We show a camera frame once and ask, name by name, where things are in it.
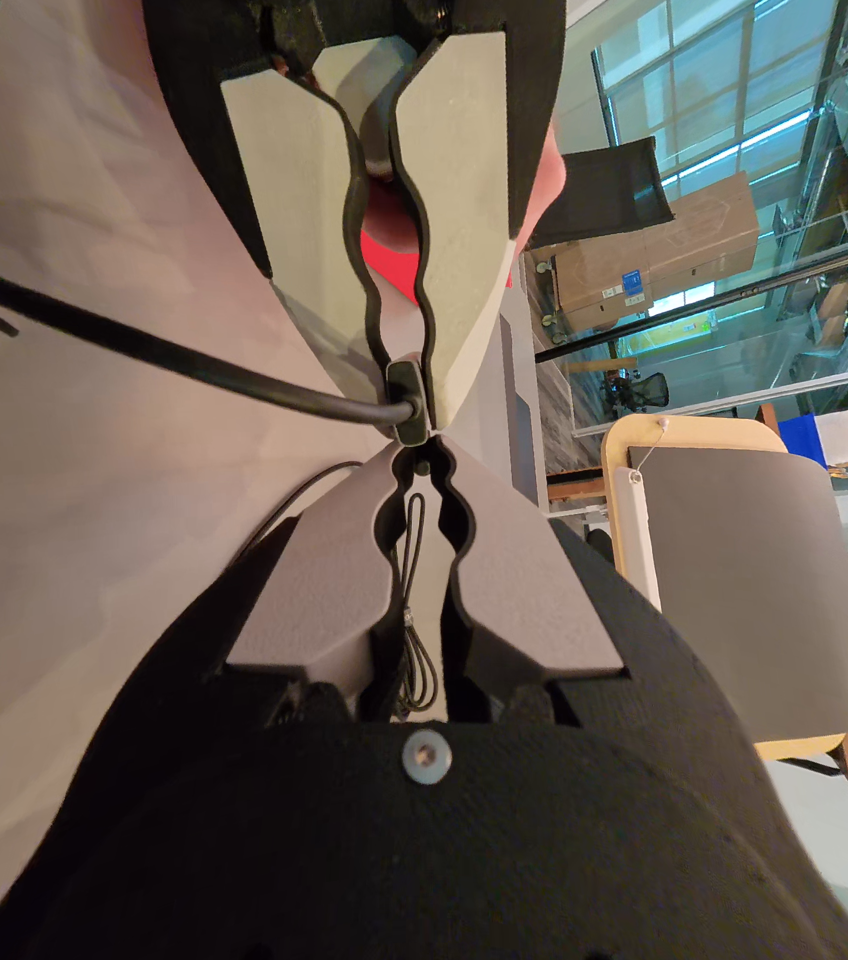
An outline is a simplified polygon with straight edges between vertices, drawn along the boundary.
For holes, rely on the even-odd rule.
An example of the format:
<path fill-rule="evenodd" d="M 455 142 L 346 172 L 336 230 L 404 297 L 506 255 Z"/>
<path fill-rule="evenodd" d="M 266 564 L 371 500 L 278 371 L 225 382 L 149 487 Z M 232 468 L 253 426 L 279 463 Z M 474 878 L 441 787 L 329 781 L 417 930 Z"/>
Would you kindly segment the person's left hand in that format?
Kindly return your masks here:
<path fill-rule="evenodd" d="M 515 241 L 516 255 L 519 255 L 526 248 L 537 223 L 562 192 L 565 182 L 565 161 L 558 148 L 554 123 L 551 121 L 529 195 L 525 221 Z"/>

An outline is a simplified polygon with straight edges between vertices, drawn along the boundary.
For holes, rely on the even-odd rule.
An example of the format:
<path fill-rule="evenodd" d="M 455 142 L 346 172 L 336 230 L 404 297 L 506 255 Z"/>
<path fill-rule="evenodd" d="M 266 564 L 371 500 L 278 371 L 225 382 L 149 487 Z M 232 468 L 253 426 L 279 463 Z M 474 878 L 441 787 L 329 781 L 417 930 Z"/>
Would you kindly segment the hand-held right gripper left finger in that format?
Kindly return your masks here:
<path fill-rule="evenodd" d="M 393 442 L 299 515 L 227 666 L 392 710 L 406 668 L 397 544 L 414 455 Z"/>

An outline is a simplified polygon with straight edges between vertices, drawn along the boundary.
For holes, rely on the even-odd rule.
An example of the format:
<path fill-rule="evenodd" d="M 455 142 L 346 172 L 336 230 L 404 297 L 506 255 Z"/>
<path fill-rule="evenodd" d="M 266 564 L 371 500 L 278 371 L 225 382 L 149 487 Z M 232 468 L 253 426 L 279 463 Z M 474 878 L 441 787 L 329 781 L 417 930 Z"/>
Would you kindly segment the blue storage box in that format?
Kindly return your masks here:
<path fill-rule="evenodd" d="M 803 456 L 823 466 L 827 465 L 817 418 L 814 414 L 803 414 L 780 420 L 778 430 L 791 454 Z"/>

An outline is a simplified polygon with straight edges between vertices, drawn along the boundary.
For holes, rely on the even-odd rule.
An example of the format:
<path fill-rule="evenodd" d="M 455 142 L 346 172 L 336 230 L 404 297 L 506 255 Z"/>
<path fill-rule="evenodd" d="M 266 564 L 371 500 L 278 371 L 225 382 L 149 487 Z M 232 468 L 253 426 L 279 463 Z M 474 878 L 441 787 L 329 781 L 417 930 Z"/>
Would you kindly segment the wooden framed dark board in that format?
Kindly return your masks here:
<path fill-rule="evenodd" d="M 632 414 L 601 468 L 616 570 L 766 761 L 844 754 L 848 548 L 825 467 L 753 419 Z"/>

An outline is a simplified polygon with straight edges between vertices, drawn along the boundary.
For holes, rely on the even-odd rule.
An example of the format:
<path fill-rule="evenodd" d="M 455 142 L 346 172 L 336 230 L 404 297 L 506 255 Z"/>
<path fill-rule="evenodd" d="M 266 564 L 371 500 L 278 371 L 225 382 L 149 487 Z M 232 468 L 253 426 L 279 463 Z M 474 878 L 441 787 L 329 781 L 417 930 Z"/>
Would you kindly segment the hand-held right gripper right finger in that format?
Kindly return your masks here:
<path fill-rule="evenodd" d="M 428 442 L 438 528 L 454 549 L 441 610 L 449 712 L 524 687 L 616 677 L 624 663 L 538 507 L 449 439 Z"/>

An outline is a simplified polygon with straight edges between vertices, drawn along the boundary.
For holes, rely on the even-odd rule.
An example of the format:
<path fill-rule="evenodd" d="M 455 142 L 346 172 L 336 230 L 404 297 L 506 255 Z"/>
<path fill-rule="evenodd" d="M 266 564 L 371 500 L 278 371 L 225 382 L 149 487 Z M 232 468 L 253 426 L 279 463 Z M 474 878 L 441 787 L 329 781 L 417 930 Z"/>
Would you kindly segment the wooden rail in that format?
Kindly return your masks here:
<path fill-rule="evenodd" d="M 627 415 L 602 432 L 598 465 L 568 469 L 548 476 L 549 500 L 608 498 L 609 483 L 605 471 L 620 466 L 629 468 L 628 450 L 633 442 L 639 447 L 649 447 L 651 451 L 664 447 L 742 450 L 744 441 L 755 440 L 757 450 L 789 452 L 779 434 L 779 421 L 769 402 L 759 406 L 754 418 L 675 413 Z M 822 466 L 833 478 L 848 478 L 848 464 L 824 466 L 814 463 Z"/>

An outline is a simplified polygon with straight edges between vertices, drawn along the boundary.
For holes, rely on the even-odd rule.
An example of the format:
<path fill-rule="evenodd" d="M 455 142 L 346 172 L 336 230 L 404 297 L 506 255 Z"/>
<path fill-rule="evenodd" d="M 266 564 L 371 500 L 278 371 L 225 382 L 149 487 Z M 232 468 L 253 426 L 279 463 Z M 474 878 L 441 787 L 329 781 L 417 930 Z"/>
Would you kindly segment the black office chair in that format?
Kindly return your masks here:
<path fill-rule="evenodd" d="M 601 384 L 605 406 L 617 418 L 626 413 L 646 413 L 649 407 L 665 409 L 670 405 L 670 390 L 663 373 L 643 378 L 627 370 L 615 370 Z"/>

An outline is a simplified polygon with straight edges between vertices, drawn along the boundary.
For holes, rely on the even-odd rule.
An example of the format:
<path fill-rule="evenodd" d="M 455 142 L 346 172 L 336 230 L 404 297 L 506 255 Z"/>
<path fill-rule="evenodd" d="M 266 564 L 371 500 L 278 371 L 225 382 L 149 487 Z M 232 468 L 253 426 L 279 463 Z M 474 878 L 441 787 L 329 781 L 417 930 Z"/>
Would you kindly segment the black cloth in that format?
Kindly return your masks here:
<path fill-rule="evenodd" d="M 674 220 L 654 136 L 562 159 L 565 185 L 537 222 L 530 248 L 633 233 Z"/>

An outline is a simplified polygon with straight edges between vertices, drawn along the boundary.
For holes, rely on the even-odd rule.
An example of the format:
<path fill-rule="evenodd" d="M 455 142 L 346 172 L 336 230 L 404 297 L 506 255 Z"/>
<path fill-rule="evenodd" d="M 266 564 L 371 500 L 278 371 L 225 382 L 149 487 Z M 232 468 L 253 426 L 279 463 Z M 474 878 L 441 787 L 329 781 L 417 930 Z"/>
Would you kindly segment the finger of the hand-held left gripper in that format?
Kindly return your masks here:
<path fill-rule="evenodd" d="M 360 250 L 368 180 L 342 109 L 274 69 L 220 85 L 272 287 L 349 400 L 381 403 L 381 297 Z"/>
<path fill-rule="evenodd" d="M 435 429 L 475 381 L 515 253 L 510 237 L 505 32 L 453 34 L 419 56 L 396 35 L 325 48 L 312 73 L 356 127 L 372 174 L 415 202 L 418 304 Z"/>

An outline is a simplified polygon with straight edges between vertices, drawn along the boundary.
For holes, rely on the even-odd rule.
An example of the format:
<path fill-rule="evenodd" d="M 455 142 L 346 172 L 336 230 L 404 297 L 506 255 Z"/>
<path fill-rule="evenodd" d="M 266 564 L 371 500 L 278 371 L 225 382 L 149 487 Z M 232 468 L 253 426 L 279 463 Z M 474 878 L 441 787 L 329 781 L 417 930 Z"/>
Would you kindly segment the grey lettered USB hub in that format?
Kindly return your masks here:
<path fill-rule="evenodd" d="M 414 361 L 391 365 L 388 402 L 372 403 L 312 390 L 170 342 L 125 323 L 0 277 L 0 307 L 23 318 L 147 366 L 215 389 L 323 420 L 392 428 L 406 446 L 428 438 L 424 390 Z"/>

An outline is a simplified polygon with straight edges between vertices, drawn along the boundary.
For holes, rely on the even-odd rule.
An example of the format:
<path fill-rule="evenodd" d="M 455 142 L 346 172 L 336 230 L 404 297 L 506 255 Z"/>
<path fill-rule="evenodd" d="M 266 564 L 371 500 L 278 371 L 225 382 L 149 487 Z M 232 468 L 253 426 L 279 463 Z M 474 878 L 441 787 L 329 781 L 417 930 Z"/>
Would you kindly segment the red plastic bin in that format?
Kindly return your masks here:
<path fill-rule="evenodd" d="M 417 252 L 388 246 L 366 225 L 360 249 L 368 267 L 437 316 L 478 313 L 505 282 L 514 244 L 496 222 L 437 222 Z"/>

